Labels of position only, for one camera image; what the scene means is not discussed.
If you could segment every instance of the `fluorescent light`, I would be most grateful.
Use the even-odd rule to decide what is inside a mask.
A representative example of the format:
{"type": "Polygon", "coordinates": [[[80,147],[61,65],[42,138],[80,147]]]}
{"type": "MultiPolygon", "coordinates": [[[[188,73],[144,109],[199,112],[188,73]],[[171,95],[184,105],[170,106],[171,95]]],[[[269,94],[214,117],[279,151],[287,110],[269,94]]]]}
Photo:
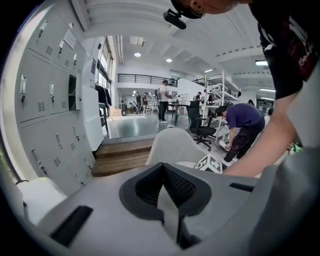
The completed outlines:
{"type": "Polygon", "coordinates": [[[261,97],[260,99],[268,100],[268,101],[274,101],[275,100],[274,98],[265,98],[265,97],[261,97]]]}
{"type": "Polygon", "coordinates": [[[255,61],[255,64],[256,64],[257,66],[268,66],[268,62],[265,61],[265,60],[256,60],[256,61],[255,61]]]}
{"type": "Polygon", "coordinates": [[[260,89],[260,91],[264,91],[264,92],[273,92],[275,93],[276,90],[271,90],[271,89],[260,89]]]}

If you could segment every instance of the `railing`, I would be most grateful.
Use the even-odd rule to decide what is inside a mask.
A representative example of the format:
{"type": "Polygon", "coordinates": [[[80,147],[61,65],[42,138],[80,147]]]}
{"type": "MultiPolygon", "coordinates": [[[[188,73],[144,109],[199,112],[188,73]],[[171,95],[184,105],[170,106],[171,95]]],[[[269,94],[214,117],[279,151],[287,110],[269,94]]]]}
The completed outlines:
{"type": "Polygon", "coordinates": [[[144,74],[118,74],[118,83],[143,83],[161,85],[164,80],[168,81],[168,85],[178,87],[178,80],[173,78],[165,78],[144,74]]]}

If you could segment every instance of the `black office chair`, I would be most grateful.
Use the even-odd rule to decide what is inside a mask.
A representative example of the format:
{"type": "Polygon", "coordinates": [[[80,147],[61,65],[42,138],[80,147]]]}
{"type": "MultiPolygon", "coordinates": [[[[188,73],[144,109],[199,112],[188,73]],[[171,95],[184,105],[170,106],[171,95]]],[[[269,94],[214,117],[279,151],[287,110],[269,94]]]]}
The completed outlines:
{"type": "Polygon", "coordinates": [[[211,146],[209,146],[211,145],[211,141],[204,138],[206,138],[207,136],[213,136],[213,134],[215,134],[215,132],[217,131],[217,129],[210,127],[213,117],[208,118],[209,123],[207,126],[200,126],[201,121],[205,121],[207,120],[207,118],[201,118],[199,107],[191,103],[190,106],[186,107],[186,110],[188,112],[188,117],[190,120],[189,130],[191,133],[197,135],[193,140],[196,141],[197,144],[202,143],[206,145],[209,148],[208,151],[211,151],[211,146]]]}

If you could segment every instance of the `wooden platform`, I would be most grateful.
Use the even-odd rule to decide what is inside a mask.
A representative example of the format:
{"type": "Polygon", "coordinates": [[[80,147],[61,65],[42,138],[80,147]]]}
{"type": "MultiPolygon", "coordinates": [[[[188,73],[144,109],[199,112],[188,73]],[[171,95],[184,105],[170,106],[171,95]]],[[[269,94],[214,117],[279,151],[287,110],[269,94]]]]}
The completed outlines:
{"type": "Polygon", "coordinates": [[[96,152],[94,177],[104,177],[144,166],[154,139],[102,145],[96,152]]]}

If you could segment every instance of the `purple shirt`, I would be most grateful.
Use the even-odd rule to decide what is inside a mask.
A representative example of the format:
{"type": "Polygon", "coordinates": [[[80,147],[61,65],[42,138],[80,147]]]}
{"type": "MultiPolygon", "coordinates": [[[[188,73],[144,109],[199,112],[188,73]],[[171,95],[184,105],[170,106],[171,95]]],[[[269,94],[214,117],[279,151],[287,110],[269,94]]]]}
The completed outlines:
{"type": "Polygon", "coordinates": [[[247,103],[233,105],[228,108],[226,113],[229,129],[255,126],[262,118],[261,112],[256,107],[247,103]]]}

